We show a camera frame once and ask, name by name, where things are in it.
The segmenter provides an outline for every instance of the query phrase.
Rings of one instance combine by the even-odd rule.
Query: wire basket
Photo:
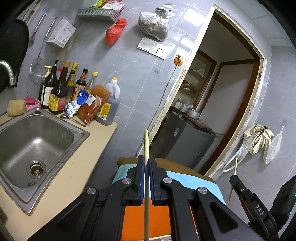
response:
[[[66,17],[63,17],[56,28],[52,31],[52,34],[50,35],[47,42],[54,46],[64,48],[75,30],[76,28],[73,26],[73,24],[71,24]]]
[[[77,16],[113,23],[119,18],[120,12],[116,12],[114,9],[106,8],[82,8],[78,11]]]

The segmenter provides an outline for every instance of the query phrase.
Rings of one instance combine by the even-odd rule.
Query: door frame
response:
[[[260,94],[261,91],[261,83],[263,81],[263,78],[261,76],[265,73],[266,69],[266,59],[263,56],[263,53],[257,46],[257,44],[253,41],[251,36],[230,16],[228,15],[225,11],[223,11],[220,7],[217,5],[213,5],[201,27],[201,30],[198,33],[198,36],[194,42],[193,48],[188,56],[188,59],[185,61],[184,66],[182,70],[180,71],[171,91],[169,92],[169,95],[165,101],[165,104],[160,111],[159,115],[157,116],[155,122],[151,122],[148,130],[151,130],[149,133],[149,144],[153,140],[157,130],[160,127],[160,124],[164,117],[166,116],[166,113],[168,112],[169,107],[171,106],[177,92],[179,91],[179,88],[189,70],[189,67],[193,61],[193,58],[195,57],[197,50],[200,47],[200,44],[203,40],[203,37],[205,36],[206,30],[210,24],[211,19],[214,18],[216,20],[223,21],[223,25],[228,29],[235,29],[236,31],[232,32],[240,41],[243,43],[243,45],[248,46],[247,49],[248,51],[253,55],[255,59],[259,61],[258,64],[258,71],[257,73],[253,73],[252,71],[252,77],[255,77],[255,82],[253,86],[253,90],[249,90],[249,93],[251,94],[249,97],[249,100],[244,100],[244,107],[245,109],[240,112],[241,120],[236,122],[237,126],[232,127],[231,130],[233,131],[233,134],[229,137],[228,143],[225,145],[224,149],[221,151],[221,153],[217,155],[217,159],[214,161],[214,163],[208,168],[208,170],[204,173],[206,176],[213,176],[213,174],[219,169],[223,161],[228,157],[227,152],[231,149],[233,145],[236,145],[236,142],[239,139],[239,135],[241,133],[241,130],[244,128],[245,124],[248,121],[248,118],[251,114],[251,110],[254,107],[254,104],[257,101],[257,97]],[[142,143],[142,146],[139,148],[139,151],[137,153],[137,156],[139,154],[143,154],[143,147],[144,143]]]
[[[209,55],[207,55],[206,53],[204,53],[202,50],[198,49],[197,50],[197,53],[199,55],[201,55],[202,57],[204,57],[205,59],[207,59],[208,61],[211,62],[211,66],[210,66],[210,69],[207,73],[207,76],[204,80],[204,83],[202,84],[202,87],[200,89],[200,92],[198,94],[198,96],[195,98],[194,102],[193,102],[193,109],[196,109],[205,93],[205,90],[207,89],[207,86],[210,82],[210,79],[212,78],[212,75],[214,73],[214,70],[217,66],[217,61],[215,61],[214,59],[212,59]]]
[[[242,114],[244,113],[244,110],[246,109],[246,105],[248,104],[248,99],[250,99],[250,96],[252,94],[252,90],[254,89],[254,85],[257,79],[257,73],[259,70],[259,64],[260,64],[260,60],[256,60],[256,59],[242,59],[242,60],[234,60],[234,61],[228,61],[228,62],[222,62],[219,66],[219,69],[217,71],[217,74],[214,78],[214,81],[210,87],[209,92],[207,93],[207,96],[205,98],[205,101],[203,102],[202,106],[201,106],[201,110],[203,110],[214,90],[214,87],[217,83],[217,80],[219,78],[219,74],[221,72],[221,69],[224,66],[230,66],[230,65],[238,65],[238,64],[253,64],[253,68],[252,68],[252,73],[248,82],[248,86],[246,88],[246,91],[244,93],[244,97],[243,100],[240,104],[240,107],[234,117],[234,119],[232,120],[227,132],[225,133],[225,135],[223,136],[223,138],[221,139],[220,143],[218,144],[218,146],[216,147],[216,149],[214,150],[214,152],[211,154],[211,156],[208,158],[208,160],[203,164],[202,168],[198,171],[198,173],[205,175],[206,172],[211,168],[211,166],[214,164],[215,160],[218,158],[218,156],[220,155],[220,153],[224,150],[224,148],[226,147],[227,143],[229,142],[231,136],[233,135],[233,133],[235,132],[236,127],[238,126],[238,123],[240,122],[241,118],[242,118]]]

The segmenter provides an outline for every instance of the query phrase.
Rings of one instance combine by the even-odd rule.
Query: frying pan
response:
[[[0,40],[0,60],[7,61],[14,76],[16,84],[20,67],[26,56],[29,44],[29,29],[25,22],[16,19]],[[0,66],[0,93],[8,86],[6,70]]]

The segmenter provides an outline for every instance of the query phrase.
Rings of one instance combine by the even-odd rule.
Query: blue cloth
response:
[[[128,170],[136,166],[137,166],[136,164],[121,165],[117,170],[117,173],[113,179],[112,184],[117,182],[118,180],[126,178]],[[167,174],[168,174],[168,177],[182,183],[182,185],[186,188],[191,188],[196,190],[199,187],[205,187],[213,195],[215,195],[222,203],[225,204],[224,198],[217,184],[204,180],[202,178],[190,176],[187,174],[170,172],[170,171],[167,171]]]
[[[137,164],[124,164],[124,165],[121,165],[118,168],[118,170],[117,170],[117,172],[115,174],[115,177],[113,179],[112,184],[117,182],[118,180],[126,178],[126,175],[128,174],[128,170],[130,168],[133,168],[133,167],[136,167],[136,166],[137,166]]]
[[[224,198],[217,184],[204,180],[202,178],[190,176],[187,174],[170,172],[170,171],[167,171],[167,174],[168,174],[168,177],[182,183],[182,185],[186,188],[191,188],[196,190],[199,187],[205,187],[213,195],[215,195],[216,198],[218,198],[222,203],[225,204]]]

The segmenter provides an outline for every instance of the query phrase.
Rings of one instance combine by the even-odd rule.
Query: orange panel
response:
[[[149,237],[170,234],[170,215],[168,206],[154,207],[149,204]],[[144,204],[140,207],[126,206],[121,241],[144,239]]]

